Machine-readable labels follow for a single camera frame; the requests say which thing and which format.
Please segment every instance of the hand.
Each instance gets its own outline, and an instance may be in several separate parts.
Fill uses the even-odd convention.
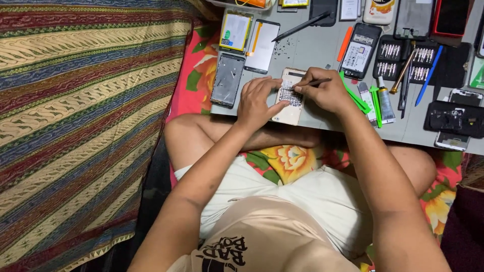
[[[305,86],[311,81],[324,78],[331,78],[331,81],[323,82],[317,88]],[[356,106],[336,70],[310,67],[302,80],[294,86],[296,92],[308,96],[321,108],[336,114]]]
[[[241,92],[241,101],[237,109],[237,122],[246,129],[255,132],[274,117],[284,107],[289,105],[289,101],[268,107],[267,97],[272,89],[281,87],[282,79],[272,79],[270,76],[254,78],[247,82]]]

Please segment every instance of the glue tube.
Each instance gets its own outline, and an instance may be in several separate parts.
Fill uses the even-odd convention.
[[[392,103],[390,103],[390,93],[385,88],[383,77],[378,77],[378,99],[380,100],[381,123],[393,123],[396,121],[393,113]]]

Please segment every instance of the floral bedsheet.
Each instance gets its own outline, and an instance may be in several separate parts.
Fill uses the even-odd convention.
[[[220,25],[196,28],[180,72],[170,115],[167,121],[184,113],[209,114],[210,94],[215,78]],[[298,146],[276,146],[244,153],[247,163],[258,173],[278,185],[290,184],[299,177],[322,165],[344,169],[350,164],[348,151],[317,147],[306,149]],[[438,175],[431,188],[422,196],[420,203],[437,243],[447,221],[447,214],[455,199],[456,184],[461,181],[461,152],[436,152],[433,159]],[[172,185],[176,179],[171,172]],[[372,246],[368,255],[373,255]],[[362,263],[362,272],[374,269]]]

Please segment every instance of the green plastic opening tool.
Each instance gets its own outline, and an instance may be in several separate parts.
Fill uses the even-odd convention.
[[[380,111],[380,103],[378,102],[378,87],[371,86],[370,93],[371,98],[373,99],[373,106],[375,106],[375,113],[377,115],[377,125],[378,128],[381,128],[381,111]]]
[[[339,72],[339,76],[341,77],[341,80],[343,81],[343,84],[345,85],[346,91],[351,96],[351,98],[353,99],[353,101],[356,103],[356,105],[358,106],[358,108],[360,108],[360,110],[364,114],[367,114],[368,112],[370,112],[371,109],[368,106],[368,104],[365,101],[363,101],[359,96],[355,95],[355,93],[352,90],[350,90],[348,88],[348,86],[346,85],[346,83],[344,81],[345,74],[343,73],[343,71]]]

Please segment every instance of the table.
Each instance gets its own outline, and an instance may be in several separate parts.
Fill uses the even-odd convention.
[[[484,1],[475,1],[472,8],[469,21],[467,23],[466,33],[463,42],[473,43],[481,18],[481,12],[484,7]],[[309,18],[309,8],[300,8],[297,13],[278,13],[277,7],[273,7],[265,14],[254,14],[254,21],[256,19],[265,19],[281,24],[279,33],[283,33],[294,26],[297,26]],[[392,29],[387,34],[393,33],[394,27],[393,19],[390,25]],[[275,52],[273,54],[271,64],[269,66],[268,76],[273,78],[280,78],[282,70],[286,67],[307,70],[311,66],[324,68],[327,64],[331,65],[331,69],[338,69],[339,62],[336,61],[341,43],[345,37],[345,33],[349,26],[353,26],[355,21],[336,21],[332,27],[307,27],[276,44]],[[252,36],[254,26],[252,26],[250,37]],[[472,65],[474,52],[470,55],[469,68]],[[372,68],[374,65],[375,56],[371,60],[369,69],[364,78],[364,82],[368,86],[377,86],[377,81],[372,77]],[[482,92],[476,89],[468,89],[469,75],[467,73],[466,86],[463,89],[470,91]],[[262,77],[263,75],[244,70],[239,85],[239,92],[235,101],[235,106],[232,109],[213,105],[211,113],[223,115],[237,115],[237,107],[240,100],[240,90],[242,86],[254,77]],[[359,95],[357,85],[351,84],[351,80],[345,78],[346,84]],[[393,81],[385,81],[385,86],[390,89],[393,86]],[[400,94],[390,95],[393,111],[396,115],[397,121],[390,124],[384,124],[382,128],[377,129],[381,138],[408,144],[417,144],[423,146],[434,146],[437,132],[426,131],[423,129],[424,118],[427,111],[428,103],[432,102],[433,86],[427,87],[427,90],[422,98],[420,104],[415,107],[415,101],[420,91],[421,85],[410,84],[408,90],[408,104],[405,111],[405,117],[400,119],[400,111],[397,110],[398,100]],[[450,88],[442,88],[439,94],[439,100],[443,100],[445,96],[450,93]],[[271,93],[267,99],[269,106],[273,105],[276,99],[276,93]],[[342,131],[341,124],[337,117],[319,107],[309,99],[302,110],[300,126],[313,127],[326,130]],[[473,154],[484,155],[484,139],[471,138],[466,152]]]

